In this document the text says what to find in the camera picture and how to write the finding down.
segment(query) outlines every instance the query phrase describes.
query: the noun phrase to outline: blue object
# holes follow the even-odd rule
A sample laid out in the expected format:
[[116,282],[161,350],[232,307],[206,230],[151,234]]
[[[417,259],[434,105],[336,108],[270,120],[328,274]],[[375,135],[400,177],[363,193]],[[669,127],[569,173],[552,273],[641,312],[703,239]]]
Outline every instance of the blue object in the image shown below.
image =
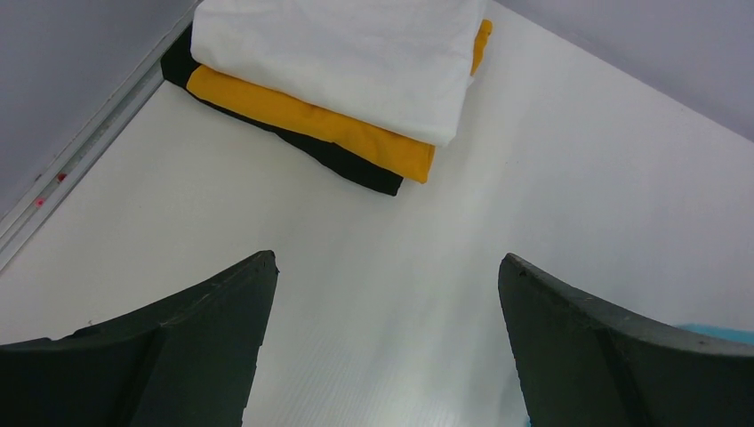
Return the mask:
[[686,331],[696,332],[697,334],[704,334],[728,341],[743,342],[745,344],[754,345],[754,332],[696,324],[681,325],[678,327],[685,329]]

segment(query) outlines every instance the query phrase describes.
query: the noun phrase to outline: fabric fold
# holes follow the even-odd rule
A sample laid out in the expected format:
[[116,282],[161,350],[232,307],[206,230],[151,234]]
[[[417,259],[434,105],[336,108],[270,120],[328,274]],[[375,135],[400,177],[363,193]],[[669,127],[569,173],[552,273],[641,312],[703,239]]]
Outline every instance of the fabric fold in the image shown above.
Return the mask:
[[204,0],[196,60],[417,141],[455,136],[489,0]]
[[191,26],[188,26],[183,34],[163,55],[163,58],[160,61],[165,80],[179,86],[212,109],[259,127],[265,131],[275,133],[283,141],[286,141],[297,149],[309,154],[317,162],[346,180],[390,196],[395,196],[397,194],[398,189],[403,182],[403,178],[395,173],[371,164],[367,160],[364,160],[363,158],[330,142],[320,141],[308,135],[259,122],[235,111],[214,104],[211,101],[203,100],[193,94],[187,88],[187,85],[192,74],[200,67],[200,64],[191,57],[190,46]]
[[[493,23],[483,20],[473,47],[470,74],[484,58]],[[295,99],[285,93],[248,83],[204,65],[187,84],[196,97],[262,123],[333,142],[379,167],[417,182],[427,182],[435,146],[386,131]]]

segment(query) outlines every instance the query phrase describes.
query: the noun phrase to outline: yellow t-shirt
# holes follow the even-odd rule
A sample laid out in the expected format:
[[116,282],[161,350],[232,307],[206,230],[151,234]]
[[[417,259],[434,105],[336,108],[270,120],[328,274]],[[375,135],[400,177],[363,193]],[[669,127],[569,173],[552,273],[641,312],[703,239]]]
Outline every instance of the yellow t-shirt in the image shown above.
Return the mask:
[[[482,21],[474,43],[471,75],[484,58],[493,23]],[[332,142],[400,176],[426,182],[435,146],[300,101],[284,93],[224,75],[204,65],[186,86],[197,98],[253,120]]]

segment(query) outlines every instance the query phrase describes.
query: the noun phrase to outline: folded clothing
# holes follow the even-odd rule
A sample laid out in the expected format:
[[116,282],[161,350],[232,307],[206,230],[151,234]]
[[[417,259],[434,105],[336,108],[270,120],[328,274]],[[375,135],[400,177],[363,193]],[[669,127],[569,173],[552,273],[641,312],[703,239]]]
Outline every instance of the folded clothing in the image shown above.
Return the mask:
[[191,52],[223,74],[445,146],[486,3],[204,0]]
[[373,189],[380,193],[395,196],[400,188],[403,178],[386,169],[373,165],[363,158],[330,142],[320,141],[311,136],[291,132],[285,129],[268,125],[252,118],[238,114],[235,111],[219,106],[212,101],[204,100],[193,94],[187,85],[193,73],[200,68],[190,53],[191,26],[173,43],[160,61],[165,80],[186,90],[203,104],[216,109],[231,117],[243,120],[255,125],[260,129],[275,133],[284,141],[300,149],[325,167],[333,170],[343,178],[356,184]]
[[[492,22],[482,21],[474,43],[472,75],[484,57],[492,30]],[[405,178],[418,182],[426,182],[429,178],[435,156],[433,145],[247,83],[206,66],[200,66],[191,74],[187,87],[200,99],[268,125],[333,142]]]

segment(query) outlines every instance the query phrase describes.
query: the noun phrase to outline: gray wall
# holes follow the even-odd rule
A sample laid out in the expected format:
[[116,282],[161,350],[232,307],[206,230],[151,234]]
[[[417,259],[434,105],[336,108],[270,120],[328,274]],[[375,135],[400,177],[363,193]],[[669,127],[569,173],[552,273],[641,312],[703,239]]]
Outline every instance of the gray wall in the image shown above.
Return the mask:
[[196,0],[0,0],[0,217]]
[[496,1],[754,141],[754,1]]

